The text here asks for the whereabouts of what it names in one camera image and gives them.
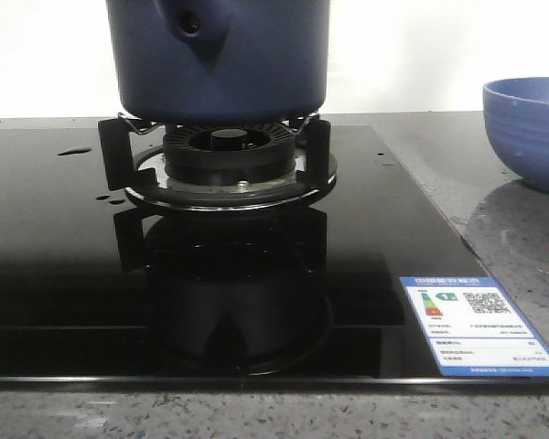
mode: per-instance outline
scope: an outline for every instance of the granite countertop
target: granite countertop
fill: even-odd
[[[549,344],[549,196],[491,152],[481,112],[329,119],[376,129]],[[549,395],[0,391],[0,437],[549,438]]]

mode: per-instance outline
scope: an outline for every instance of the sticker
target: sticker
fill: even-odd
[[[445,376],[549,377],[549,347],[490,277],[402,277]]]

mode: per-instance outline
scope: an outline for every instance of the gas stove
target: gas stove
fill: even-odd
[[[240,149],[252,127],[108,128],[105,160],[95,127],[0,130],[0,388],[549,391],[439,362],[406,279],[489,274],[371,127],[333,127],[325,166],[268,187],[161,172],[167,144]]]

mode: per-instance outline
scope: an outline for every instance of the blue ceramic pot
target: blue ceramic pot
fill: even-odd
[[[107,0],[120,97],[142,119],[227,125],[317,110],[329,0]]]
[[[549,192],[549,78],[496,80],[484,86],[492,148],[525,183]]]

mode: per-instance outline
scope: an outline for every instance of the ceramic bowl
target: ceramic bowl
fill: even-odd
[[[549,193],[549,78],[495,80],[483,100],[494,152],[526,184]]]

